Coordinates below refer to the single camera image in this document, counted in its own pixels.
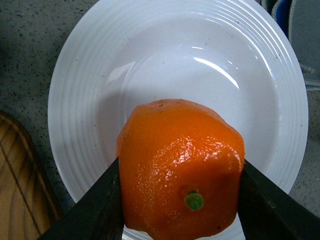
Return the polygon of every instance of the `peeled orange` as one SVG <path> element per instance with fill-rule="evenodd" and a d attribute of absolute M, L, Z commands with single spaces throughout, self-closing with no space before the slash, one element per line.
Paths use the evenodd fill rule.
<path fill-rule="evenodd" d="M 154 240 L 215 235 L 235 219 L 244 141 L 183 99 L 138 105 L 117 138 L 125 225 Z"/>

